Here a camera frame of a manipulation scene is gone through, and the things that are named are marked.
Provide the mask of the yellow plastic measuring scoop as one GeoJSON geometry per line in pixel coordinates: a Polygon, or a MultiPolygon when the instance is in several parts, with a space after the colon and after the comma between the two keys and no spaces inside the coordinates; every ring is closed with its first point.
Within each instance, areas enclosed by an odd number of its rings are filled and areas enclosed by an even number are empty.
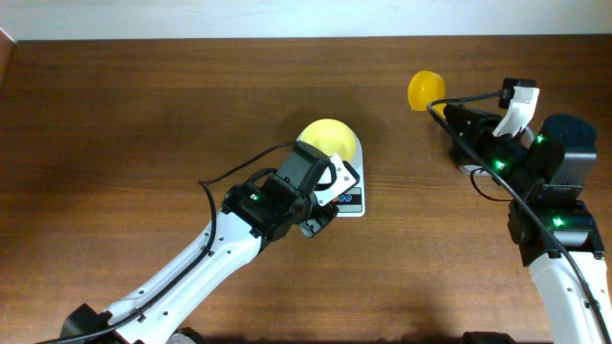
{"type": "Polygon", "coordinates": [[[410,108],[425,112],[430,102],[446,96],[446,83],[432,71],[420,71],[411,78],[406,93],[410,108]]]}

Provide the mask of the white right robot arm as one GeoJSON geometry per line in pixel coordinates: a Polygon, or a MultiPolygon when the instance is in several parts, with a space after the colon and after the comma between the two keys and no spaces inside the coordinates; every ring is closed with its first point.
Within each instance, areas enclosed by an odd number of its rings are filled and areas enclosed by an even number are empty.
{"type": "Polygon", "coordinates": [[[547,117],[529,145],[499,137],[498,115],[449,105],[458,162],[474,163],[510,188],[508,229],[551,324],[556,343],[608,343],[611,302],[605,248],[579,195],[597,159],[596,130],[580,118],[547,117]]]}

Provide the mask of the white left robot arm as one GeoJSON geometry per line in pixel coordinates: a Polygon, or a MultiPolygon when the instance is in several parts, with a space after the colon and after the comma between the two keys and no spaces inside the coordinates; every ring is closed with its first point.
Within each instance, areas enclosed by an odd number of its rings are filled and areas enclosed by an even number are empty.
{"type": "Polygon", "coordinates": [[[361,181],[361,144],[346,156],[305,140],[287,146],[279,168],[233,186],[196,239],[151,279],[104,312],[86,304],[73,311],[57,342],[170,343],[216,287],[293,226],[313,238],[330,225],[336,200],[361,181]]]}

